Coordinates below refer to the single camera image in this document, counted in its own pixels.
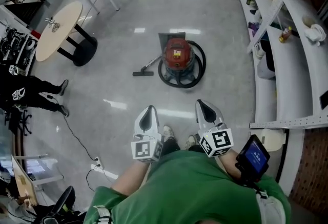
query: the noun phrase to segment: vacuum hose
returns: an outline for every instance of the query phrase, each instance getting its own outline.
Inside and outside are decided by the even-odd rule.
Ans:
[[[203,77],[204,73],[205,73],[205,69],[206,69],[206,56],[205,53],[203,51],[203,49],[196,44],[194,41],[191,40],[187,40],[187,43],[189,45],[195,46],[197,47],[197,49],[200,51],[201,54],[201,58],[202,58],[202,62],[199,58],[199,56],[197,54],[195,54],[195,58],[196,61],[198,62],[198,66],[199,66],[199,72],[198,72],[198,76],[195,80],[193,80],[192,82],[190,82],[189,84],[182,84],[181,83],[181,72],[178,72],[178,75],[176,76],[176,82],[177,84],[171,83],[170,81],[167,81],[162,74],[162,65],[163,65],[163,60],[161,59],[159,61],[158,64],[158,75],[160,77],[160,79],[167,85],[171,86],[171,87],[177,87],[177,88],[191,88],[194,87],[195,85],[197,85],[199,83],[199,81],[201,80],[201,78]]]

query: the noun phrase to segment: floor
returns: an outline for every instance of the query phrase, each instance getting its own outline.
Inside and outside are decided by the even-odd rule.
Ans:
[[[63,0],[58,9],[74,0]],[[255,85],[252,56],[245,53],[248,30],[239,0],[115,0],[117,12],[108,0],[93,0],[97,15],[84,0],[82,27],[98,40],[93,59],[83,67],[56,53],[45,62],[35,62],[32,74],[69,86],[58,101],[70,110],[69,125],[93,157],[99,156],[102,171],[91,172],[90,186],[109,186],[132,163],[130,142],[134,120],[148,105],[157,109],[160,130],[170,125],[184,146],[198,130],[195,101],[207,100],[219,107],[232,129],[235,150],[248,138],[249,122],[254,120]],[[185,31],[207,56],[207,69],[201,82],[183,90],[165,85],[154,76],[133,77],[160,53],[159,32]],[[75,32],[71,37],[81,40]],[[68,44],[63,48],[73,52]],[[73,185],[76,206],[88,207],[93,192],[86,174],[93,168],[85,150],[72,136],[61,114],[31,109],[32,135],[26,137],[27,154],[49,154],[56,159],[64,179],[44,185],[46,194],[56,200],[60,192]],[[279,159],[272,159],[273,171]]]

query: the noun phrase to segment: black table base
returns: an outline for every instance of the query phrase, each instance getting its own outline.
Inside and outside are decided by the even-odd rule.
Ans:
[[[97,51],[98,42],[97,39],[91,37],[83,30],[79,25],[74,27],[85,39],[82,42],[77,43],[72,38],[67,37],[67,41],[76,47],[73,55],[65,51],[63,48],[58,49],[58,53],[67,57],[69,60],[72,60],[76,66],[84,66],[87,64],[94,56]]]

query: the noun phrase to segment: box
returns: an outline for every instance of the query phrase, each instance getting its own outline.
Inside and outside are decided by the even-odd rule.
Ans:
[[[141,162],[155,162],[160,158],[163,143],[157,139],[131,142],[133,159]]]
[[[208,157],[224,155],[234,145],[231,129],[211,128],[203,134],[199,144]]]

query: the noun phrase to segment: wooden tabletop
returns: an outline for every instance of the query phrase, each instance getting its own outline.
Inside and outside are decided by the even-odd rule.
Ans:
[[[66,5],[53,17],[60,27],[53,33],[52,27],[46,26],[36,46],[36,60],[42,62],[58,50],[79,20],[82,8],[82,3],[75,1]]]
[[[11,160],[12,160],[12,167],[14,170],[14,175],[15,175],[15,180],[17,183],[19,195],[21,197],[24,197],[27,194],[29,196],[30,205],[32,206],[38,205],[36,200],[34,185],[31,179],[26,174],[26,172],[22,169],[21,165],[18,163],[16,158],[11,156]]]

